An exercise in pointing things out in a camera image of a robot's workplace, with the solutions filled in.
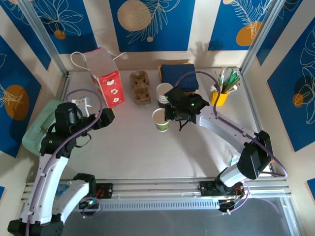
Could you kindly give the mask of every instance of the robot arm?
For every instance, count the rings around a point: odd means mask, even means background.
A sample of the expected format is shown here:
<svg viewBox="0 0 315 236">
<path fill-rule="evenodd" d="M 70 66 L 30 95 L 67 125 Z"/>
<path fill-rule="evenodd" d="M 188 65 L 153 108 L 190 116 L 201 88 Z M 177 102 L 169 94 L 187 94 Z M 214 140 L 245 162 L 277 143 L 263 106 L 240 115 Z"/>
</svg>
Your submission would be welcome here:
<svg viewBox="0 0 315 236">
<path fill-rule="evenodd" d="M 96 193 L 95 177 L 88 174 L 77 174 L 71 181 L 69 189 L 54 201 L 62 172 L 68 163 L 72 149 L 76 146 L 76 139 L 81 135 L 87 135 L 87 132 L 91 129 L 96 130 L 108 126 L 115 117 L 113 111 L 103 109 L 101 116 L 90 129 L 71 139 L 54 156 L 53 160 L 49 161 L 52 154 L 64 140 L 87 127 L 96 119 L 94 114 L 83 117 L 80 110 L 73 103 L 60 104 L 55 111 L 55 115 L 56 123 L 50 127 L 47 136 L 41 143 L 40 152 L 42 156 L 40 157 L 31 196 L 25 204 L 20 219 L 10 221 L 8 226 L 8 231 L 15 236 L 24 236 L 27 224 L 30 225 L 30 236 L 55 235 L 52 232 L 61 235 L 63 225 L 75 206 L 85 196 L 94 196 Z M 40 178 L 43 179 L 41 185 L 39 185 Z M 35 199 L 35 205 L 33 209 L 30 209 L 33 199 Z"/>
<path fill-rule="evenodd" d="M 223 170 L 214 184 L 215 194 L 224 195 L 239 182 L 256 179 L 267 167 L 271 157 L 256 142 L 259 142 L 272 152 L 269 135 L 261 131 L 259 134 L 248 130 L 224 117 L 220 113 L 201 115 L 201 109 L 209 103 L 198 94 L 186 96 L 179 87 L 174 87 L 165 94 L 170 106 L 165 108 L 165 119 L 168 121 L 188 120 L 214 131 L 229 142 L 241 154 L 238 163 Z"/>
</svg>

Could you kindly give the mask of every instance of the white bag handle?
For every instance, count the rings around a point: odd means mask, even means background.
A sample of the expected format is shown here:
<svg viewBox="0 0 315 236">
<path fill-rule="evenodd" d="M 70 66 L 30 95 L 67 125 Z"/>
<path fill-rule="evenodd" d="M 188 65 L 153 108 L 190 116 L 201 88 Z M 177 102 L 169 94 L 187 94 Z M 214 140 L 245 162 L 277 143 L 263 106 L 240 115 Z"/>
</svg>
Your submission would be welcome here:
<svg viewBox="0 0 315 236">
<path fill-rule="evenodd" d="M 107 51 L 107 52 L 108 52 L 108 53 L 110 53 L 111 55 L 114 55 L 114 56 L 115 56 L 115 58 L 114 58 L 113 60 L 115 60 L 115 59 L 117 59 L 117 58 L 121 57 L 123 54 L 125 54 L 125 53 L 126 53 L 126 52 L 124 52 L 124 53 L 121 53 L 121 54 L 119 54 L 119 55 L 115 55 L 115 54 L 111 53 L 110 51 Z M 85 55 L 84 55 L 83 53 L 81 53 L 81 52 L 74 52 L 74 53 L 72 53 L 72 54 L 70 55 L 70 60 L 71 60 L 71 62 L 72 62 L 74 65 L 76 65 L 77 67 L 80 67 L 80 68 L 82 68 L 82 69 L 85 69 L 85 70 L 91 71 L 91 70 L 90 70 L 90 69 L 88 69 L 88 68 L 85 68 L 85 67 L 79 66 L 78 64 L 74 63 L 74 61 L 73 61 L 73 59 L 72 59 L 72 56 L 73 56 L 74 54 L 76 54 L 76 53 L 78 53 L 78 54 L 80 54 L 81 56 L 83 56 L 83 61 L 84 61 L 84 62 L 86 62 L 86 61 L 87 61 L 87 59 L 86 59 L 86 57 L 85 57 Z"/>
<path fill-rule="evenodd" d="M 91 71 L 91 70 L 90 70 L 90 69 L 88 69 L 88 68 L 85 68 L 85 67 L 79 66 L 78 64 L 74 63 L 74 61 L 73 61 L 73 59 L 72 59 L 72 56 L 73 56 L 74 54 L 76 54 L 76 53 L 78 53 L 78 54 L 80 54 L 81 56 L 83 56 L 83 61 L 84 61 L 84 62 L 86 62 L 86 61 L 87 61 L 87 59 L 86 59 L 86 57 L 85 57 L 85 55 L 84 55 L 83 53 L 81 53 L 81 52 L 74 52 L 74 53 L 72 53 L 72 54 L 70 55 L 70 60 L 71 60 L 71 62 L 72 62 L 74 65 L 76 65 L 77 67 L 80 67 L 80 68 L 82 68 L 82 69 L 85 69 L 85 70 Z"/>
</svg>

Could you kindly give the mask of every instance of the metal vent grille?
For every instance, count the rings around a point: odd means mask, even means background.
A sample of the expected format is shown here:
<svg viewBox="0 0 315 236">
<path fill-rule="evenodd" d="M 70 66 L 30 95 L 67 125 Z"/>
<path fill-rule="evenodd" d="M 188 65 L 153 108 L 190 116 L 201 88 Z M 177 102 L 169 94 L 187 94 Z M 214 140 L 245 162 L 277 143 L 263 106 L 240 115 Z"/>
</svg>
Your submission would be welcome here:
<svg viewBox="0 0 315 236">
<path fill-rule="evenodd" d="M 218 200 L 104 201 L 103 211 L 218 209 Z"/>
</svg>

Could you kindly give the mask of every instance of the red paper bag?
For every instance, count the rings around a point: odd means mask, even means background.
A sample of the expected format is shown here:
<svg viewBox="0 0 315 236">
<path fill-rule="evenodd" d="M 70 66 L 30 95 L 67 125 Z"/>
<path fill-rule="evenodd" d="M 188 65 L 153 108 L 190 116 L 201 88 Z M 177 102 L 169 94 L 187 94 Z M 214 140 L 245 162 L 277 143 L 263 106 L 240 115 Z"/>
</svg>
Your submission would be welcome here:
<svg viewBox="0 0 315 236">
<path fill-rule="evenodd" d="M 122 80 L 117 66 L 107 50 L 97 48 L 82 56 L 88 67 L 86 69 L 90 70 L 91 78 L 107 107 L 113 108 L 124 102 Z"/>
</svg>

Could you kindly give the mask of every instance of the green paper cup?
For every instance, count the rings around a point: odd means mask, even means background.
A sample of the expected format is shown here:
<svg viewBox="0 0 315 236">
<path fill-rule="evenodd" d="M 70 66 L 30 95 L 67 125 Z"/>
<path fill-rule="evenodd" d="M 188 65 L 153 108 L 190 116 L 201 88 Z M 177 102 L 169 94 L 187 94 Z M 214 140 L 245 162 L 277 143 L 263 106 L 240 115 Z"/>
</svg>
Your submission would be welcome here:
<svg viewBox="0 0 315 236">
<path fill-rule="evenodd" d="M 165 121 L 165 109 L 156 109 L 152 114 L 152 119 L 160 132 L 165 132 L 169 128 L 169 121 Z"/>
</svg>

